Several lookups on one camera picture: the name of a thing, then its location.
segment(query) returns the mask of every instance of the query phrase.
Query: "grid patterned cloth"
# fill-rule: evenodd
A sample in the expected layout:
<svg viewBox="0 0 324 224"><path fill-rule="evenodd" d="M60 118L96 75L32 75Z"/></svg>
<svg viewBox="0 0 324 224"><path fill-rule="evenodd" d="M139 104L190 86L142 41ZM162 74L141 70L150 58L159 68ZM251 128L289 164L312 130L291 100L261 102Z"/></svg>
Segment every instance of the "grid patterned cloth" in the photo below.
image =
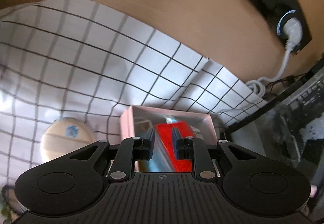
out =
<svg viewBox="0 0 324 224"><path fill-rule="evenodd" d="M218 133L266 104L220 64L88 0L1 10L0 63L0 184L42 163L42 135L62 117L115 144L130 105L208 113Z"/></svg>

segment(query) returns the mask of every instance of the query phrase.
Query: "beige round object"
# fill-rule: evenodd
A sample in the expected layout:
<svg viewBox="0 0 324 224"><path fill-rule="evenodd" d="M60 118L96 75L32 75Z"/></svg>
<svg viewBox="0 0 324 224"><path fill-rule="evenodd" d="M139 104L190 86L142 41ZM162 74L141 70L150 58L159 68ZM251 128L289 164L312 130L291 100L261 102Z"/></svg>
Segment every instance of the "beige round object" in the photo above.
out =
<svg viewBox="0 0 324 224"><path fill-rule="evenodd" d="M83 122L74 118L63 118L51 124L43 134L40 143L42 160L51 161L95 141L90 129Z"/></svg>

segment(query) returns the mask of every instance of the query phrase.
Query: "open box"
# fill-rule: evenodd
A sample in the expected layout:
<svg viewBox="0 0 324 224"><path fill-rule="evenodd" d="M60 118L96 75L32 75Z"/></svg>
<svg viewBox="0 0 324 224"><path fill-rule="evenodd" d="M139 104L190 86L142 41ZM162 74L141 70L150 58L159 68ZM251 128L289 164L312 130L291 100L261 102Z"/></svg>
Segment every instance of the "open box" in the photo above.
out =
<svg viewBox="0 0 324 224"><path fill-rule="evenodd" d="M142 132L135 132L134 118L141 117L151 121L155 127L157 124L166 123L164 115L174 116L177 120L185 121L190 126L200 130L207 145L217 144L217 135L214 130L213 122L209 114L194 113L186 111L166 110L145 106L130 106L120 117L120 133L122 140L134 137Z"/></svg>

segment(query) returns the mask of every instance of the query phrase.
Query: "blue sticker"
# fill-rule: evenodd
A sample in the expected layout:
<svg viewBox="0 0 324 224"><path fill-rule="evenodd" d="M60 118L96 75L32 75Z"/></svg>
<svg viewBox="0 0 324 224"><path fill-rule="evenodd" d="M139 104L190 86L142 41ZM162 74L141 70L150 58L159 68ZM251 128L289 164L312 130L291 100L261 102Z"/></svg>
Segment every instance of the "blue sticker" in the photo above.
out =
<svg viewBox="0 0 324 224"><path fill-rule="evenodd" d="M75 125L69 125L65 131L65 135L72 138L77 137L78 133L79 133L79 129Z"/></svg>

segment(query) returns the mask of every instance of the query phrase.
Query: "white cable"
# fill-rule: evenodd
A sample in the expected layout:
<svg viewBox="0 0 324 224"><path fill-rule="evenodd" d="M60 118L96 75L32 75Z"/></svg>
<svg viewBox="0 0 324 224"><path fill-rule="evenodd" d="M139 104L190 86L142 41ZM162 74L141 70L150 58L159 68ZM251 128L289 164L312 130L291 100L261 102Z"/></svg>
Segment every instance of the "white cable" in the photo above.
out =
<svg viewBox="0 0 324 224"><path fill-rule="evenodd" d="M296 45L298 45L303 36L302 25L299 20L295 17L289 19L283 26L283 32L288 36L288 40L286 43L286 52L282 60L281 68L278 74L274 78L261 77L257 80L250 80L246 83L246 85L258 96L263 97L266 93L265 85L262 81L266 82L274 82L280 79L281 75L284 73L284 70L287 66L289 56L291 51L294 49Z"/></svg>

